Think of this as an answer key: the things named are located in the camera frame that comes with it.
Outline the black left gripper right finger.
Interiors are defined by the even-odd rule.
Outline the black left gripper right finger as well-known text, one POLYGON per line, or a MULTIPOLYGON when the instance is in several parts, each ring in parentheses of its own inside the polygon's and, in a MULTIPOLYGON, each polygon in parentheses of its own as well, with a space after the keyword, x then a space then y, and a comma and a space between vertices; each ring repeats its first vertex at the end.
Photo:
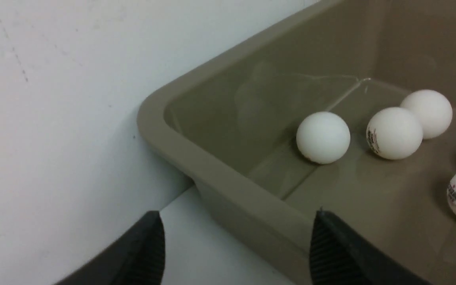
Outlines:
POLYGON ((313 285, 427 285, 331 211, 315 213, 309 251, 313 285))

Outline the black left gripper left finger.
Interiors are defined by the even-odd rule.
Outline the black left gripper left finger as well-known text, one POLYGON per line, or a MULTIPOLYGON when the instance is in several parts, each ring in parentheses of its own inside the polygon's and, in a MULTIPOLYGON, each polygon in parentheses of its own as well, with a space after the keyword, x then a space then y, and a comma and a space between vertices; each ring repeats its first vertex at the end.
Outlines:
POLYGON ((166 238, 159 211, 148 211, 122 237, 59 285, 160 285, 166 238))

